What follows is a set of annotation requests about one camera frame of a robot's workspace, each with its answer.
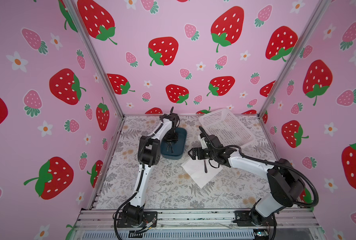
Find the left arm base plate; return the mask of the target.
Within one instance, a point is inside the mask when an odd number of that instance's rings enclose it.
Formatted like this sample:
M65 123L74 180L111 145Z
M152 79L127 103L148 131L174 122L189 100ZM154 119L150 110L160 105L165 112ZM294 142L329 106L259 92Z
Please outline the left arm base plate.
M141 212L139 215L132 217L128 213L120 213L116 220L118 228L143 228L156 227L158 220L158 212Z

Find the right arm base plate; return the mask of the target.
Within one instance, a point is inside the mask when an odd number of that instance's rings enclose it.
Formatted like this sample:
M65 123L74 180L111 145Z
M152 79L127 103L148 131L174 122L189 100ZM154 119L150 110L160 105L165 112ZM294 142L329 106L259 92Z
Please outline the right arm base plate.
M239 227L276 227L276 219L274 215L262 217L258 212L251 211L235 211L235 219L232 221Z

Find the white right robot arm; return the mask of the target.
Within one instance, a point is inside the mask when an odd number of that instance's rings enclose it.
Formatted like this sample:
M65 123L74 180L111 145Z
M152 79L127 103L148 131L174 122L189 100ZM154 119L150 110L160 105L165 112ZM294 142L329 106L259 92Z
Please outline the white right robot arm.
M253 225L261 226L271 216L293 205L312 208L319 203L314 184L288 160L271 162L248 156L237 145L223 146L217 136L208 135L202 126L199 130L202 147L188 151L192 160L214 161L219 166L241 169L268 182L270 192L249 211L248 216Z

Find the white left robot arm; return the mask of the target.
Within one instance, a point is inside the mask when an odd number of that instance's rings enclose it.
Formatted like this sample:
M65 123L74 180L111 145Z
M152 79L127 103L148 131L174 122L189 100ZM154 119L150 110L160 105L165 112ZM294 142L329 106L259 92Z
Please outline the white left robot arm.
M161 158L162 141L176 142L178 134L176 128L179 126L178 114L170 113L160 116L159 125L148 135L141 136L137 160L139 162L138 177L133 195L124 203L123 218L132 224L141 224L144 218L144 207L146 203L146 191L149 179L154 167Z

